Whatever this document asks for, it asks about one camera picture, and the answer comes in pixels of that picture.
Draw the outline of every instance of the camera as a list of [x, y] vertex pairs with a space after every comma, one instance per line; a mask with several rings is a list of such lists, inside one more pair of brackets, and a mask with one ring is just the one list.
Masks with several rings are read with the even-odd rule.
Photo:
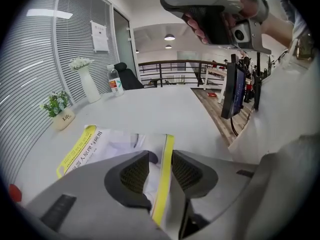
[[251, 40], [249, 23], [240, 23], [231, 29], [235, 40], [238, 43], [248, 43]]

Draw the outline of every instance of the wooden floor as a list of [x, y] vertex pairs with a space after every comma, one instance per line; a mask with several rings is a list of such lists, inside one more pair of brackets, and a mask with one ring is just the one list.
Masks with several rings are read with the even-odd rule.
[[[236, 138], [236, 135], [232, 131], [230, 119], [224, 119], [221, 117], [221, 111], [223, 107], [224, 100], [219, 104], [217, 97], [209, 97], [207, 93], [212, 93], [211, 90], [193, 90], [194, 94], [201, 101], [202, 105], [205, 107], [211, 116], [213, 122], [219, 129], [222, 138], [225, 140], [229, 146]], [[233, 125], [235, 131], [239, 134], [244, 128], [250, 110], [252, 109], [253, 102], [243, 103], [244, 108], [241, 109], [240, 113], [232, 117]]]

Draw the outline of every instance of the plastic water bottle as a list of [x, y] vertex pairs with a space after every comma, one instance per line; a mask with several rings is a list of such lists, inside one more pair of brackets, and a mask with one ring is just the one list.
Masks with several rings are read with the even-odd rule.
[[115, 69], [115, 65], [111, 64], [106, 67], [108, 69], [108, 78], [110, 88], [115, 96], [120, 96], [124, 94], [124, 88], [118, 74], [118, 71]]

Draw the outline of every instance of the window blind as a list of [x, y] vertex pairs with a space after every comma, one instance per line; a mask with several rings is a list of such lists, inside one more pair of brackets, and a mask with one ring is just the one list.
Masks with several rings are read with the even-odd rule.
[[39, 104], [51, 91], [63, 90], [52, 45], [54, 4], [31, 0], [1, 47], [0, 166], [7, 183], [14, 183], [28, 152], [52, 122]]
[[[72, 14], [69, 19], [56, 19], [57, 53], [62, 73], [75, 102], [85, 97], [81, 79], [69, 68], [77, 57], [93, 61], [89, 72], [100, 94], [110, 92], [107, 65], [118, 63], [111, 34], [111, 6], [105, 0], [59, 0], [58, 10]], [[109, 51], [94, 51], [91, 21], [106, 26]]]

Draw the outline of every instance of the black office chair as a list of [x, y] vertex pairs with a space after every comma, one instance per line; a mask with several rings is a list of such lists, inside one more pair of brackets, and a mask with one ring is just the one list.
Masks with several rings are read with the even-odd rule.
[[143, 89], [143, 84], [136, 78], [135, 74], [130, 68], [127, 68], [127, 64], [120, 62], [114, 65], [114, 68], [118, 71], [122, 86], [125, 90]]

